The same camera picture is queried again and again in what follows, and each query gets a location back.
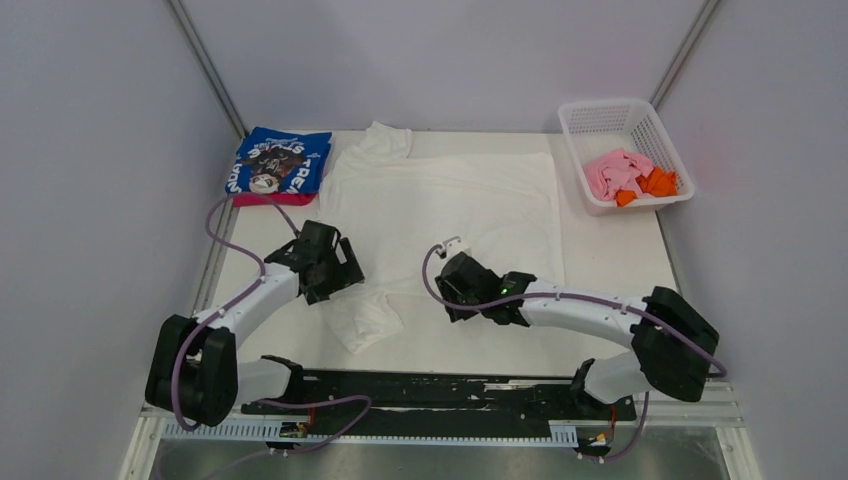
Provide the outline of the white printed t shirt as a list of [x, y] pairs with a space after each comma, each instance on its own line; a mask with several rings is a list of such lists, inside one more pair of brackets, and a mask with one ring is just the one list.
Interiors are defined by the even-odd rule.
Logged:
[[412, 132], [373, 123], [325, 177], [318, 218], [347, 237], [362, 284], [320, 307], [357, 354], [402, 331], [392, 295], [422, 296], [428, 249], [458, 237], [484, 265], [565, 278], [560, 202], [546, 152], [413, 157]]

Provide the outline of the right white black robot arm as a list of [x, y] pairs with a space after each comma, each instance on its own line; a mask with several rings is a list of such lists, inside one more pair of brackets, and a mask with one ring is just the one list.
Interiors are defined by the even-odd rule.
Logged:
[[670, 288], [634, 299], [581, 292], [525, 272], [499, 276], [464, 252], [425, 286], [452, 321], [480, 314], [498, 325], [560, 328], [624, 347], [584, 361], [575, 373], [571, 403], [584, 417], [648, 391], [695, 403], [708, 379], [726, 372], [715, 359], [718, 331]]

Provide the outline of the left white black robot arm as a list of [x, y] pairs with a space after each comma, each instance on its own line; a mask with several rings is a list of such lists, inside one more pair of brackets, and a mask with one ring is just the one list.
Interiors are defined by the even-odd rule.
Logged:
[[350, 240], [306, 221], [294, 239], [258, 261], [244, 290], [218, 307], [174, 314], [159, 331], [145, 386], [148, 404], [174, 413], [189, 431], [217, 426], [243, 404], [269, 400], [283, 413], [306, 400], [301, 365], [276, 355], [239, 361], [244, 341], [283, 306], [329, 300], [365, 276]]

